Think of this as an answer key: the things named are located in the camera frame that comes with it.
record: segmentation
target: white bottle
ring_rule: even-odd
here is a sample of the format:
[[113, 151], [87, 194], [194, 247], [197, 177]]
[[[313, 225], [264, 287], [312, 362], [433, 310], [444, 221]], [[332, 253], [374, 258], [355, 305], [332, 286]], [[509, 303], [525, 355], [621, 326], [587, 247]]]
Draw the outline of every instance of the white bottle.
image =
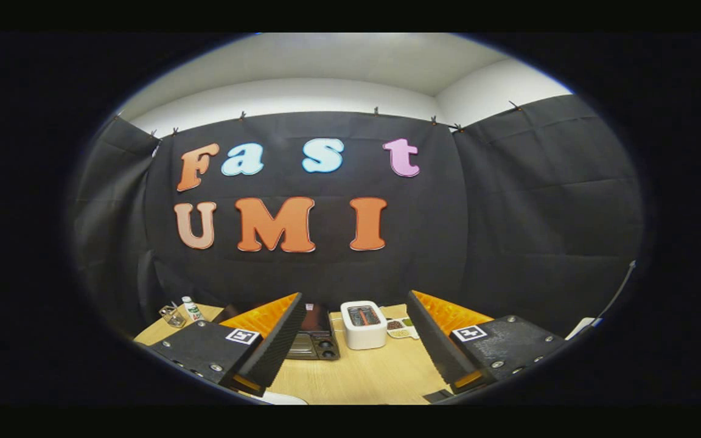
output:
[[200, 308], [191, 300], [191, 297], [183, 297], [184, 305], [186, 306], [186, 311], [191, 316], [191, 321], [199, 321], [202, 319], [204, 321], [204, 316], [200, 312]]

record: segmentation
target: wooden table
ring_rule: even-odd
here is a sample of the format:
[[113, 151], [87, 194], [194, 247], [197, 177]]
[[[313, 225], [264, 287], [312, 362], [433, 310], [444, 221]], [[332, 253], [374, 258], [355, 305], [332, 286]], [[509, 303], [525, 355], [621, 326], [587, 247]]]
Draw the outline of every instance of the wooden table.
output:
[[[208, 321], [223, 309], [198, 304]], [[382, 307], [387, 318], [407, 316], [406, 305]], [[191, 324], [186, 309], [180, 312]], [[451, 392], [434, 368], [420, 339], [388, 336], [380, 349], [351, 350], [345, 343], [342, 316], [329, 314], [340, 348], [336, 361], [285, 360], [268, 391], [299, 397], [310, 405], [427, 405], [426, 394]], [[150, 346], [180, 329], [163, 319], [142, 331], [134, 341]]]

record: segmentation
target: pink letter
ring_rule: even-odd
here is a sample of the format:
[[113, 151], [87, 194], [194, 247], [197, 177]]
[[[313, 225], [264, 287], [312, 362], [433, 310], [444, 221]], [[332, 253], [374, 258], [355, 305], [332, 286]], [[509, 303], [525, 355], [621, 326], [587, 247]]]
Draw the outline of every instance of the pink letter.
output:
[[409, 178], [418, 175], [418, 166], [410, 164], [410, 154], [418, 154], [418, 148], [407, 144], [406, 139], [396, 139], [383, 145], [383, 149], [391, 151], [391, 169], [400, 176]]

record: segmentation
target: black fabric backdrop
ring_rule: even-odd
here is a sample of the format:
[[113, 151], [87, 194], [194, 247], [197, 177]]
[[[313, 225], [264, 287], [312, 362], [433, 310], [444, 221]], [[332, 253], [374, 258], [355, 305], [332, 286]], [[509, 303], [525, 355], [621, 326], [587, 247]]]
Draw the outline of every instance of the black fabric backdrop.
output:
[[[186, 294], [226, 305], [300, 291], [338, 308], [356, 299], [401, 303], [411, 289], [567, 335], [607, 305], [637, 255], [640, 194], [623, 147], [579, 98], [522, 109], [453, 135], [444, 125], [372, 114], [249, 117], [167, 136], [152, 162], [156, 139], [111, 122], [78, 195], [85, 206], [75, 222], [81, 271], [108, 319], [131, 336]], [[314, 138], [343, 141], [339, 169], [304, 171], [302, 147]], [[382, 149], [398, 138], [418, 147], [414, 178], [396, 175]], [[213, 142], [220, 152], [200, 186], [177, 192], [181, 155]], [[223, 175], [226, 152], [243, 142], [263, 146], [264, 168]], [[111, 146], [120, 144], [128, 153]], [[234, 202], [260, 198], [275, 215], [292, 196], [315, 200], [309, 226], [316, 250], [239, 251]], [[388, 202], [381, 250], [349, 247], [356, 219], [349, 203], [363, 196]], [[180, 240], [173, 211], [176, 203], [200, 202], [217, 203], [215, 241], [204, 250]], [[195, 209], [192, 229], [201, 230]]]
[[640, 187], [626, 150], [576, 96], [454, 133], [469, 243], [459, 304], [558, 335], [596, 316], [640, 250]]
[[[342, 166], [330, 173], [302, 168], [302, 148], [314, 138], [343, 142]], [[386, 142], [405, 138], [418, 148], [412, 178], [391, 168]], [[201, 184], [178, 192], [181, 156], [216, 142], [218, 155], [200, 175]], [[255, 175], [223, 175], [226, 153], [245, 142], [263, 146], [264, 168]], [[267, 301], [301, 292], [306, 302], [339, 308], [347, 301], [372, 299], [380, 305], [403, 300], [410, 288], [457, 297], [467, 252], [467, 202], [456, 147], [446, 127], [404, 117], [354, 113], [294, 113], [250, 117], [193, 128], [164, 139], [148, 172], [145, 225], [156, 256], [156, 272], [167, 296], [178, 300], [191, 290], [198, 302], [226, 305]], [[292, 196], [312, 198], [308, 253], [242, 252], [240, 212], [234, 203], [259, 198], [274, 217]], [[358, 197], [386, 200], [381, 237], [386, 246], [354, 251]], [[215, 202], [215, 240], [192, 249], [179, 238], [173, 206]], [[200, 214], [192, 211], [200, 235]]]
[[145, 174], [158, 139], [122, 119], [102, 128], [73, 182], [75, 261], [95, 302], [113, 327], [136, 335], [164, 300], [143, 288], [139, 267], [148, 266]]

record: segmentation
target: fisheye lens view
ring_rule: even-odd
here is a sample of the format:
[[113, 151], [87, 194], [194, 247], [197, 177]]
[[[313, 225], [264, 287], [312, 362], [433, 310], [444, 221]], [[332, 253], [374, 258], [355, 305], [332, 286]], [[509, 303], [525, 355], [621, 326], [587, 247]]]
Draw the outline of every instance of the fisheye lens view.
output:
[[95, 312], [269, 405], [460, 403], [598, 328], [640, 176], [575, 92], [453, 33], [251, 33], [122, 96], [67, 223]]

